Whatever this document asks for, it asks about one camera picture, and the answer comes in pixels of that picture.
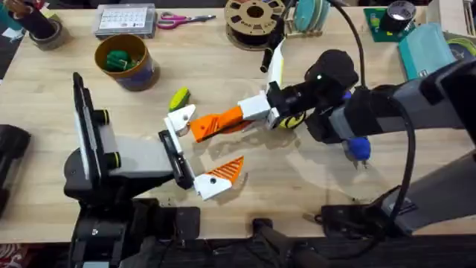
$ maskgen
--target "orange 3d printed part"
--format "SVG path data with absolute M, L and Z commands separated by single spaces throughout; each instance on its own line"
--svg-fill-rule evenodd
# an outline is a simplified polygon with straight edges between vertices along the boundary
M 206 115 L 190 122 L 190 129 L 196 142 L 202 142 L 219 133 L 233 133 L 248 126 L 251 121 L 243 120 L 243 112 L 239 106 L 221 115 Z
M 214 170 L 207 172 L 212 176 L 217 176 L 219 178 L 227 179 L 231 181 L 231 184 L 235 183 L 235 180 L 238 178 L 241 168 L 243 167 L 244 156 L 232 160 L 221 167 L 217 167 Z

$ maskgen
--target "blue connector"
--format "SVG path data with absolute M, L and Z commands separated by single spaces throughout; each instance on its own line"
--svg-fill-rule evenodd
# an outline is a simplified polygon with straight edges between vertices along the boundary
M 350 92 L 347 92 L 344 99 L 349 99 L 352 96 Z M 367 160 L 370 158 L 370 141 L 367 137 L 351 138 L 343 141 L 342 146 L 346 157 L 357 168 L 358 163 L 362 162 L 364 168 L 367 168 Z

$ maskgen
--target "filament spool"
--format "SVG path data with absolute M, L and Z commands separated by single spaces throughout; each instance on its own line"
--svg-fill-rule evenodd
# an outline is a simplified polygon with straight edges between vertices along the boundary
M 228 39 L 243 50 L 264 50 L 284 8 L 281 0 L 228 1 L 225 5 Z

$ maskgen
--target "scissors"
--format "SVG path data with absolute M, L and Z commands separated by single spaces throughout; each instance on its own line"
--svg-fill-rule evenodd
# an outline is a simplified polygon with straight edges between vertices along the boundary
M 157 21 L 157 27 L 163 30 L 172 30 L 177 28 L 179 25 L 190 22 L 206 22 L 210 19 L 215 19 L 214 15 L 204 15 L 204 16 L 180 16 L 171 12 L 161 13 L 161 18 Z

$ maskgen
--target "green circuit board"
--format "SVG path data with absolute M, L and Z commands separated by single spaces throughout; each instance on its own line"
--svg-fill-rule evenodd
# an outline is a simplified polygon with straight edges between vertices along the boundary
M 411 31 L 415 29 L 414 22 L 410 22 L 408 26 L 399 33 L 391 33 L 387 31 L 380 31 L 380 19 L 384 16 L 385 8 L 365 8 L 364 14 L 367 24 L 369 25 L 370 32 L 372 33 L 372 38 L 374 42 L 400 42 L 402 41 Z

